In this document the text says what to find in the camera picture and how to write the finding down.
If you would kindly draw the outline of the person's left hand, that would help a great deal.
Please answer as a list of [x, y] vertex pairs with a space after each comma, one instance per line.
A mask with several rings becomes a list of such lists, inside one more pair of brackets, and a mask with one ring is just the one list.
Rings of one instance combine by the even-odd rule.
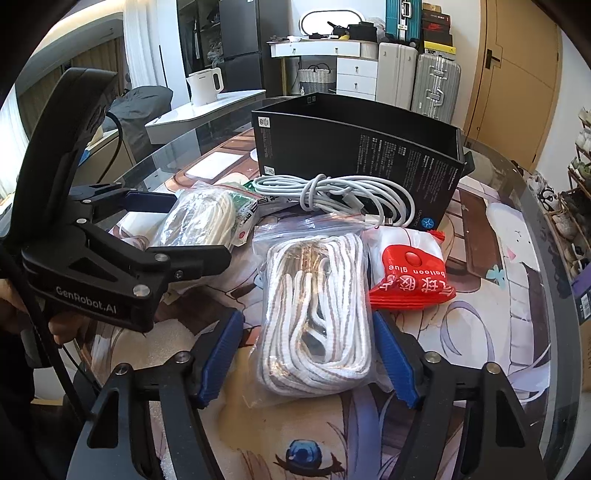
[[[58, 345], [73, 340], [79, 331], [85, 331], [90, 319], [75, 312], [62, 312], [49, 322], [49, 331]], [[18, 293], [8, 280], [1, 280], [1, 328], [20, 333], [29, 327], [30, 317]]]

